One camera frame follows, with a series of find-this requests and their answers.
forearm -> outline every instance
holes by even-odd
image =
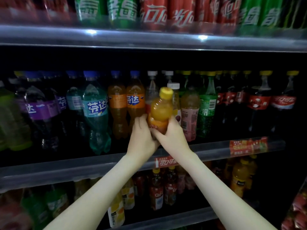
[[[227,230],[276,230],[213,174],[195,153],[181,155],[180,165],[193,178]]]
[[[141,165],[136,158],[123,156],[105,176],[53,220],[45,230],[95,230],[116,194]]]

beverage cooler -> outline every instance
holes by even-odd
[[[307,0],[0,0],[0,229],[60,215],[125,155],[135,117],[165,133],[159,96],[233,192],[307,229],[306,16]],[[101,219],[224,229],[161,146]]]

store shelf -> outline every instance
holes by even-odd
[[[218,26],[205,33],[112,30],[81,26],[0,25],[1,46],[60,46],[120,49],[307,52],[302,30],[275,30],[242,35],[237,30],[221,34]]]
[[[169,230],[187,226],[190,224],[197,224],[200,222],[217,219],[211,207],[205,207],[198,210],[183,212],[176,215],[165,216],[157,219],[138,222],[135,224],[128,224],[118,228],[118,230]]]
[[[267,151],[284,150],[285,144],[278,137],[269,137]],[[202,161],[230,157],[229,141],[193,144],[190,148]],[[105,175],[124,154],[2,167],[0,168],[0,193],[11,189],[97,178]],[[155,168],[156,158],[165,156],[168,156],[168,153],[163,148],[159,148],[140,170]]]

